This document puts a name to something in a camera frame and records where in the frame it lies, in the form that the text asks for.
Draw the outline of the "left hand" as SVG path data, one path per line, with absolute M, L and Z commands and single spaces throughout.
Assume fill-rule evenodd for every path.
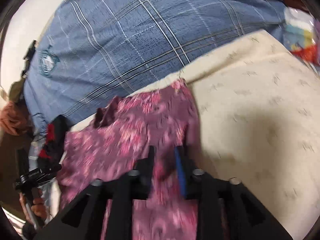
M 47 213 L 47 208 L 44 205 L 44 199 L 42 198 L 42 191 L 41 189 L 38 189 L 39 197 L 34 198 L 33 200 L 33 205 L 31 206 L 31 210 L 33 213 L 39 217 L 41 217 L 43 220 L 47 219 L 48 213 Z M 26 203 L 27 199 L 23 193 L 20 192 L 20 204 L 23 210 L 23 213 L 25 215 L 26 220 L 30 223 L 33 224 L 29 214 L 28 210 L 26 208 Z

